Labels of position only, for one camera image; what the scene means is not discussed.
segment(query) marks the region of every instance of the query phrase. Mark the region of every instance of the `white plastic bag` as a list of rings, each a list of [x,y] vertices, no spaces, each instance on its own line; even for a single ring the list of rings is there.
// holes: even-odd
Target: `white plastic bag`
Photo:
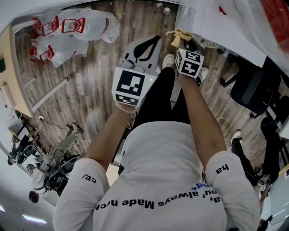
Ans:
[[[110,12],[104,12],[105,17],[109,20],[109,27],[103,33],[101,38],[107,43],[113,43],[119,36],[120,23],[118,19]]]
[[[35,22],[33,28],[38,34],[43,36],[52,33],[59,27],[56,16],[61,12],[61,9],[50,9],[40,17],[33,18],[33,21]]]
[[[119,33],[119,22],[109,12],[86,8],[75,15],[74,19],[64,20],[62,33],[73,35],[81,40],[114,42]]]
[[[88,42],[74,37],[54,37],[51,35],[39,36],[32,39],[33,48],[30,50],[31,61],[40,59],[43,65],[51,61],[55,67],[59,67],[65,61],[75,55],[86,54]]]
[[[68,20],[75,18],[75,16],[81,11],[82,9],[66,9],[66,10],[59,10],[59,9],[51,9],[45,12],[39,18],[34,18],[33,20],[36,22],[33,27],[37,31],[38,34],[42,36],[46,35],[71,35],[67,33],[62,33],[62,23],[63,20]]]

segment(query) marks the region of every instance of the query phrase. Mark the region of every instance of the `wood plank floor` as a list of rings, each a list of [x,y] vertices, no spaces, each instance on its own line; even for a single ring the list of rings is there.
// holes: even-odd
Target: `wood plank floor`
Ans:
[[[47,89],[68,78],[68,83],[51,96],[30,119],[42,135],[41,143],[47,151],[49,146],[54,148],[65,136],[66,124],[77,123],[83,130],[83,136],[76,145],[73,153],[85,155],[91,141],[112,112],[112,78],[115,66],[127,44],[144,36],[158,34],[162,36],[162,59],[168,52],[174,52],[170,43],[172,36],[166,36],[167,31],[174,29],[177,5],[163,4],[157,8],[156,3],[147,1],[104,1],[90,3],[82,7],[109,11],[116,15],[121,22],[121,32],[117,41],[108,44],[103,41],[89,42],[87,57],[75,56],[59,68],[51,64],[45,66],[40,62],[30,61],[28,51],[30,38],[21,35],[16,39],[20,71],[24,82],[33,76],[36,81],[27,88],[32,103],[43,96]],[[163,8],[169,7],[171,14],[165,16]],[[223,88],[219,78],[230,78],[237,71],[234,58],[227,59],[218,55],[216,50],[205,49],[204,66],[209,68],[209,75],[201,86],[201,91],[214,116],[224,133],[226,145],[237,129],[242,130],[243,149],[253,166],[263,163],[266,141],[261,132],[260,124],[264,116],[250,119],[250,111],[237,104],[230,97],[232,86]],[[280,92],[289,95],[282,82]]]

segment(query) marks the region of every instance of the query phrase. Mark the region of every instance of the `white t-shirt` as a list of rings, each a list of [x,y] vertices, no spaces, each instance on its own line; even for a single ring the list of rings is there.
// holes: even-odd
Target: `white t-shirt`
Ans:
[[[55,231],[256,231],[260,205],[240,159],[215,154],[200,181],[191,128],[164,121],[127,137],[124,171],[111,186],[102,166],[79,160],[56,205]]]
[[[39,169],[34,168],[32,173],[32,185],[39,194],[43,194],[45,192],[44,180],[45,174]]]

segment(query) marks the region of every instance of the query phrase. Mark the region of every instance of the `shoe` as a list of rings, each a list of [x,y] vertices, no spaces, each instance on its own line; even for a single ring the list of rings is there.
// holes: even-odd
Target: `shoe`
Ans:
[[[69,131],[71,129],[71,127],[69,125],[65,125],[65,128],[67,131]]]
[[[241,143],[241,139],[242,139],[242,138],[240,138],[240,136],[241,136],[241,130],[237,130],[237,131],[234,133],[234,135],[232,136],[232,138],[230,139],[230,142],[233,143],[233,139],[239,138],[239,139],[240,139],[240,143]]]
[[[166,67],[172,67],[175,66],[175,56],[173,54],[167,54],[165,58],[163,59],[163,69]]]
[[[203,82],[209,73],[209,69],[206,67],[201,67],[198,77],[200,78],[200,82]]]
[[[72,123],[73,130],[81,131],[76,123]]]

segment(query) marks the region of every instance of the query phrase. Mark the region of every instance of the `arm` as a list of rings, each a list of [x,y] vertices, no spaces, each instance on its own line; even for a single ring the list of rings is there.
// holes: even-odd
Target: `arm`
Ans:
[[[195,80],[180,74],[197,154],[204,168],[213,155],[226,150],[222,130]]]
[[[260,221],[260,206],[240,159],[224,152],[226,146],[222,130],[195,80],[184,75],[180,76],[180,80],[197,154],[205,168],[208,183],[221,196],[233,227],[240,231],[255,231]]]
[[[95,160],[78,160],[55,208],[55,231],[93,230],[92,215],[109,184],[103,167]]]
[[[108,118],[99,134],[92,139],[87,149],[86,157],[96,160],[105,172],[117,150],[130,116],[130,114],[117,108]]]

